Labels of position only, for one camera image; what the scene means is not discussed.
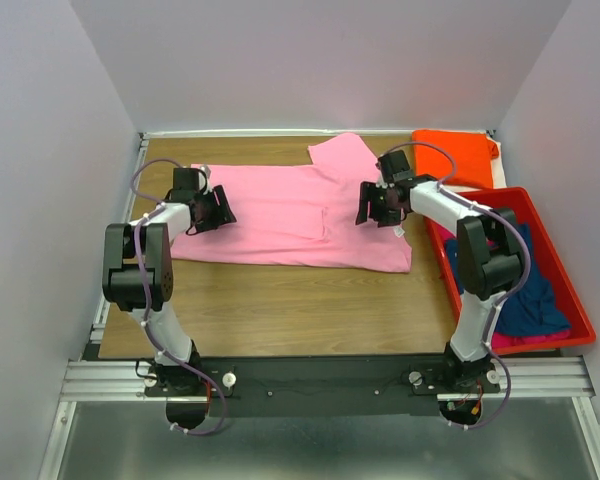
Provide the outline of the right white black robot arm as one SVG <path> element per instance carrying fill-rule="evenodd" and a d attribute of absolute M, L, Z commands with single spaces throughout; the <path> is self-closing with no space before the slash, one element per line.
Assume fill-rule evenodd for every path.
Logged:
<path fill-rule="evenodd" d="M 492 337 L 502 307 L 526 283 L 530 253 L 515 213 L 494 209 L 418 175 L 402 150 L 378 158 L 380 179 L 360 186 L 358 224 L 394 227 L 409 213 L 426 217 L 457 242 L 457 273 L 464 289 L 456 329 L 444 352 L 413 364 L 409 381 L 420 395 L 460 392 L 486 380 L 494 367 Z"/>

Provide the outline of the light pink t shirt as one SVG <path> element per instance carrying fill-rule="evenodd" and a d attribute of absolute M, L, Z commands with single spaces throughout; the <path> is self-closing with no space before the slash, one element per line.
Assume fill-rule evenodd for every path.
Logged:
<path fill-rule="evenodd" d="M 359 189 L 375 182 L 376 157 L 344 133 L 309 147 L 308 165 L 214 165 L 236 222 L 171 247 L 176 259 L 237 264 L 361 268 L 407 273 L 412 249 L 394 228 L 355 223 Z"/>

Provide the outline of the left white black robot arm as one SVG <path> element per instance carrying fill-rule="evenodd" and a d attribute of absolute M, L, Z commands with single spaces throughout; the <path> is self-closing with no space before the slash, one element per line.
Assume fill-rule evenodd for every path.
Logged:
<path fill-rule="evenodd" d="M 237 219 L 224 188 L 211 185 L 206 165 L 174 163 L 172 187 L 162 198 L 139 192 L 138 176 L 132 177 L 132 192 L 154 206 L 133 221 L 106 227 L 103 295 L 143 330 L 153 349 L 151 380 L 181 395 L 194 393 L 200 385 L 212 390 L 212 381 L 201 372 L 195 342 L 184 332 L 172 303 L 171 247 L 180 235 L 210 232 Z"/>

